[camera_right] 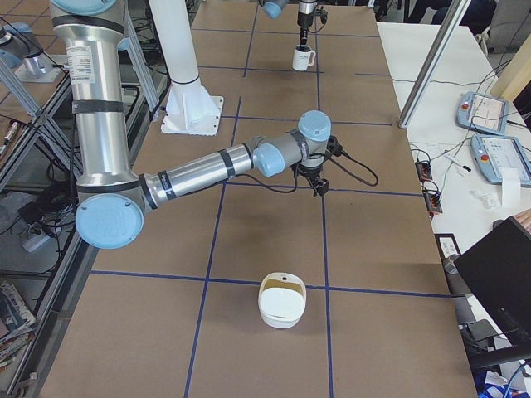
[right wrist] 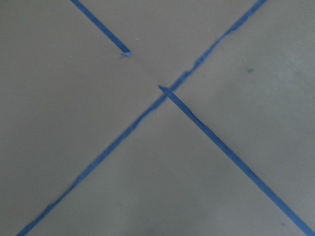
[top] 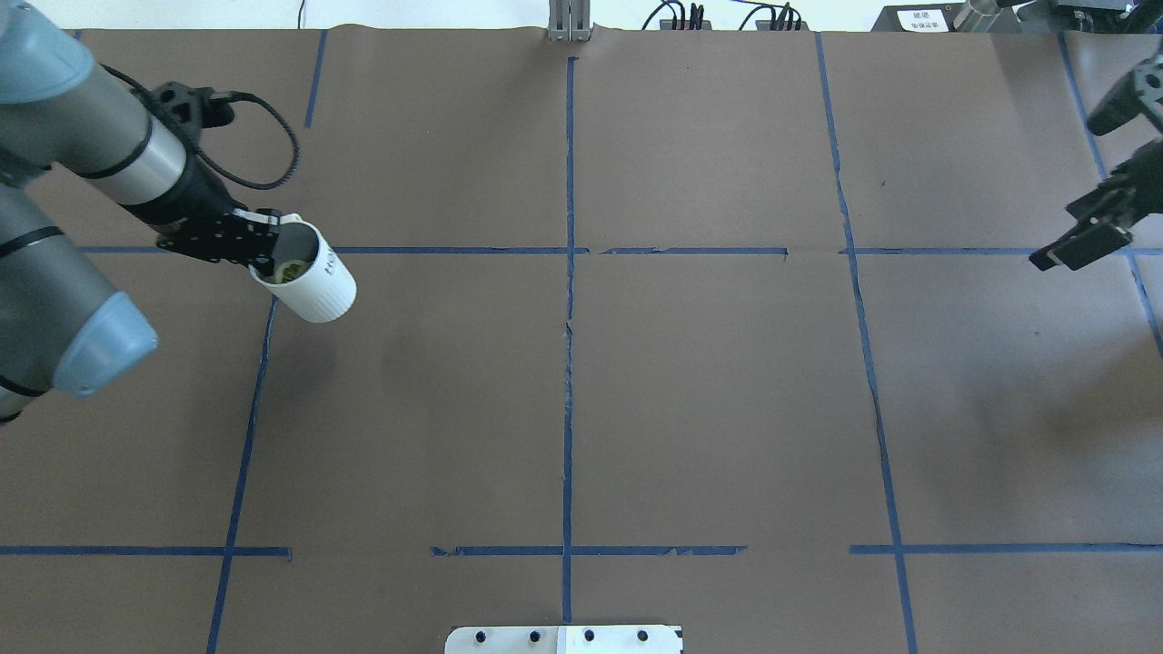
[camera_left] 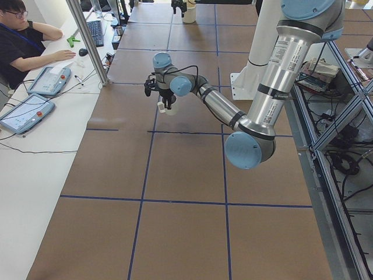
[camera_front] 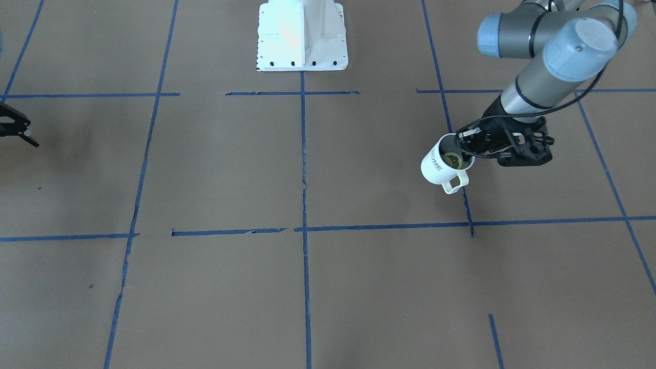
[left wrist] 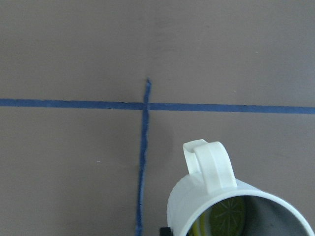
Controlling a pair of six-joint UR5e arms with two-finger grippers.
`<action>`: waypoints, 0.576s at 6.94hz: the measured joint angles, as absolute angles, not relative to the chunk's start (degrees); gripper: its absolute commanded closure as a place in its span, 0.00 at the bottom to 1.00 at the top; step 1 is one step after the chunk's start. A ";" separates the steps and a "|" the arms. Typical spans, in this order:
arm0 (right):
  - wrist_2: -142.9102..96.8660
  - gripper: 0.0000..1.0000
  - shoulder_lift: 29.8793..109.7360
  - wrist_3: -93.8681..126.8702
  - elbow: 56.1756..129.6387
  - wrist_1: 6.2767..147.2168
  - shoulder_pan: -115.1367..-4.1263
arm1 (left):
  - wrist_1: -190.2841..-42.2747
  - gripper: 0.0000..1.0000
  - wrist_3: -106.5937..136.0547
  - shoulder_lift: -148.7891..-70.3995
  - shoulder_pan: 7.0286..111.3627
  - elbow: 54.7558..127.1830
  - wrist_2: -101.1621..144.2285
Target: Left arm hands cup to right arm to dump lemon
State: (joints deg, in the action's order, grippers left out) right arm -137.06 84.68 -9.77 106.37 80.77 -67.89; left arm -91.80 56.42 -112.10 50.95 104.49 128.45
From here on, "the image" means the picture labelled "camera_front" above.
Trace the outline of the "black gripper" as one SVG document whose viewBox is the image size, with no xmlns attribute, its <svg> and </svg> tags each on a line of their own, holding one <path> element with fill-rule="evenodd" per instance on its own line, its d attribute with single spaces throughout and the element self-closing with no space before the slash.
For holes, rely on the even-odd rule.
<svg viewBox="0 0 656 369">
<path fill-rule="evenodd" d="M 553 159 L 550 146 L 555 140 L 548 136 L 546 119 L 529 118 L 527 123 L 517 118 L 496 117 L 507 115 L 501 97 L 497 97 L 481 122 L 481 153 L 492 153 L 504 167 L 541 166 Z"/>
</svg>

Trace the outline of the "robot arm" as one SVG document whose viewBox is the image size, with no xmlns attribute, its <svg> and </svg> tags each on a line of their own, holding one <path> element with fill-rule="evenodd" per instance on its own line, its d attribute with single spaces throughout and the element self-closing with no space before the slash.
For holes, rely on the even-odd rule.
<svg viewBox="0 0 656 369">
<path fill-rule="evenodd" d="M 523 1 L 515 10 L 483 19 L 479 51 L 497 58 L 529 60 L 482 117 L 459 134 L 465 156 L 494 158 L 504 167 L 551 161 L 555 140 L 546 114 L 568 106 L 583 82 L 600 79 L 611 59 L 638 27 L 628 3 L 604 1 L 578 10 L 579 1 Z"/>
</svg>

